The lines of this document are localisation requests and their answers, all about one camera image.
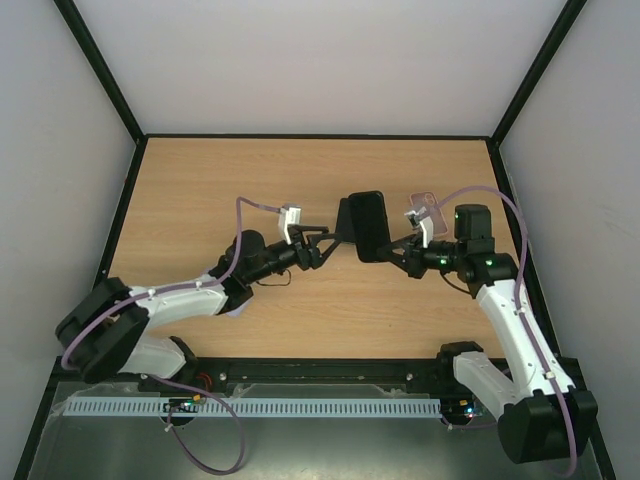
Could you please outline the black phone case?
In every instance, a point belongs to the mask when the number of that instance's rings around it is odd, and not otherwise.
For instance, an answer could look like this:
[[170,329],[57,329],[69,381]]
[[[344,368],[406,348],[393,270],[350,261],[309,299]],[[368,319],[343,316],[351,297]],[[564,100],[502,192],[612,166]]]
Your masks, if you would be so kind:
[[340,235],[343,243],[355,244],[355,234],[348,198],[341,198],[339,201],[335,232]]

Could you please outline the black phone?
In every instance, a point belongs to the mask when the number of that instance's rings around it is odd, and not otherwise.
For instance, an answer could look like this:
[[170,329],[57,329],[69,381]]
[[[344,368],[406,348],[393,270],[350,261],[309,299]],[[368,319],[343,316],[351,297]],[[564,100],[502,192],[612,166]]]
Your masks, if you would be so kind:
[[356,192],[347,200],[358,259],[363,263],[382,262],[378,250],[391,243],[383,193]]

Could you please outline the pink phone case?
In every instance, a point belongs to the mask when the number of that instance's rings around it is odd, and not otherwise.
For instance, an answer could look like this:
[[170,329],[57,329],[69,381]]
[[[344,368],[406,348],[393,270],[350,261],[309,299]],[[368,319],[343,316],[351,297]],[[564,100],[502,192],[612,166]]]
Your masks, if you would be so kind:
[[416,213],[430,215],[434,227],[435,237],[444,237],[448,232],[448,225],[441,209],[437,206],[438,199],[431,191],[416,192],[409,196],[411,209]]

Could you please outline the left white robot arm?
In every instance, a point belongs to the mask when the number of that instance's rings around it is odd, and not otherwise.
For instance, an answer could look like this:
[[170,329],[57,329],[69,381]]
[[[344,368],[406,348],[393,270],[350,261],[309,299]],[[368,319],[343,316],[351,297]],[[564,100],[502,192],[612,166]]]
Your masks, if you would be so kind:
[[266,244],[261,233],[244,230],[201,276],[154,287],[102,280],[56,327],[64,349],[61,364],[87,383],[118,374],[185,377],[196,358],[178,337],[156,338],[161,326],[199,316],[239,313],[252,286],[297,267],[318,269],[340,245],[326,227],[293,225],[286,239]]

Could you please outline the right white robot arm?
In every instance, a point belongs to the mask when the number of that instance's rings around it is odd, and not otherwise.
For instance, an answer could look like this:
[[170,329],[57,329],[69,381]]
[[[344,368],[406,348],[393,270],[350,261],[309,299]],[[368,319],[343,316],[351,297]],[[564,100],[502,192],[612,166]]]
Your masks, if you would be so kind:
[[455,208],[454,238],[437,240],[430,212],[414,206],[406,217],[414,234],[380,250],[381,257],[420,279],[429,270],[454,273],[489,319],[509,371],[492,364],[479,346],[457,342],[442,347],[436,367],[445,390],[466,387],[497,422],[500,443],[516,463],[569,459],[584,452],[598,405],[576,387],[555,358],[535,320],[513,257],[495,250],[487,206]]

